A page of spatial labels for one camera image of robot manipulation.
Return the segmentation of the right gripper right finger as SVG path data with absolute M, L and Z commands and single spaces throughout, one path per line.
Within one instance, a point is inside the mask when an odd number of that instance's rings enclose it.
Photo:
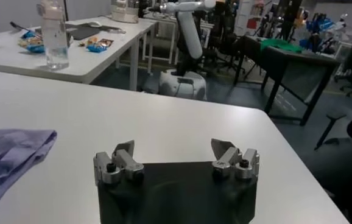
M 213 177 L 224 180 L 233 173 L 237 180 L 249 180 L 259 176 L 260 156 L 257 150 L 247 149 L 242 153 L 230 141 L 211 140 L 216 160 L 212 162 Z

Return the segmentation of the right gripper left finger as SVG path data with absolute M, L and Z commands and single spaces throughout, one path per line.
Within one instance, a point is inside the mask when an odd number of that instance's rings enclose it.
M 112 154 L 96 153 L 93 158 L 95 185 L 118 185 L 122 180 L 140 184 L 144 179 L 144 165 L 133 159 L 135 142 L 118 144 Z

